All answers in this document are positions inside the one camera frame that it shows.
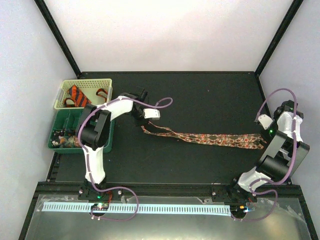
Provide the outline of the floral patterned tie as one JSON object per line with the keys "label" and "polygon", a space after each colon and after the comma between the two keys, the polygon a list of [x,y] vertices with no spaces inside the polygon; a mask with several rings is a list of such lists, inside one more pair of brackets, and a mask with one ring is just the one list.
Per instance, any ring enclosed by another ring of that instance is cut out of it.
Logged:
{"label": "floral patterned tie", "polygon": [[209,134],[209,133],[184,133],[176,132],[169,127],[158,126],[148,122],[141,126],[145,134],[175,138],[187,143],[200,145],[241,148],[249,150],[261,150],[267,144],[259,133],[250,134]]}

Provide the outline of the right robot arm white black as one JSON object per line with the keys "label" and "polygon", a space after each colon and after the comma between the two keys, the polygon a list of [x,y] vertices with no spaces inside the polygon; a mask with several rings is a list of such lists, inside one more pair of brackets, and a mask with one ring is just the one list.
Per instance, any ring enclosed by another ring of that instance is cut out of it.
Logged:
{"label": "right robot arm white black", "polygon": [[294,116],[295,102],[284,101],[277,107],[273,117],[260,114],[255,122],[262,126],[262,139],[266,141],[265,150],[255,166],[232,181],[227,189],[228,198],[234,202],[246,200],[249,193],[269,181],[282,180],[290,166],[289,177],[297,170],[310,151],[303,142],[300,129],[304,114],[300,111]]}

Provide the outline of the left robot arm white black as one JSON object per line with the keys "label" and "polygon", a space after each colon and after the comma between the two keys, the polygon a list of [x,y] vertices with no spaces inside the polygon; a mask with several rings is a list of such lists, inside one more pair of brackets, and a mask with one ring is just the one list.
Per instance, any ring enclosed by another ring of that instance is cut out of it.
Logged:
{"label": "left robot arm white black", "polygon": [[107,103],[88,103],[83,109],[75,133],[85,156],[85,179],[93,183],[89,193],[97,200],[103,199],[108,192],[107,186],[102,184],[106,177],[103,151],[109,142],[111,123],[115,118],[129,114],[137,126],[146,124],[148,119],[145,118],[144,107],[133,100],[143,103],[147,95],[146,90],[140,94],[124,92]]}

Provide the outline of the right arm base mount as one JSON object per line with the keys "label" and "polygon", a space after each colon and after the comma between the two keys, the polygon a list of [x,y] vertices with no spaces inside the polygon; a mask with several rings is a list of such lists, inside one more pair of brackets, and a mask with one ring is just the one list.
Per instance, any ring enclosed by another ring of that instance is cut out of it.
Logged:
{"label": "right arm base mount", "polygon": [[257,202],[256,196],[253,196],[237,184],[214,184],[211,186],[211,196],[216,202],[237,204]]}

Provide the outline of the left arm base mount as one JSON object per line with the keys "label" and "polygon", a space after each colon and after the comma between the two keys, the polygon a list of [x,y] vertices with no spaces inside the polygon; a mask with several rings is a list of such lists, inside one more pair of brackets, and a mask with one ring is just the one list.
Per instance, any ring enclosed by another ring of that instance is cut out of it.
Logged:
{"label": "left arm base mount", "polygon": [[89,184],[83,184],[78,192],[78,200],[95,202],[95,201],[118,201],[124,193],[123,189],[113,189],[104,192],[100,192],[94,189],[94,187]]}

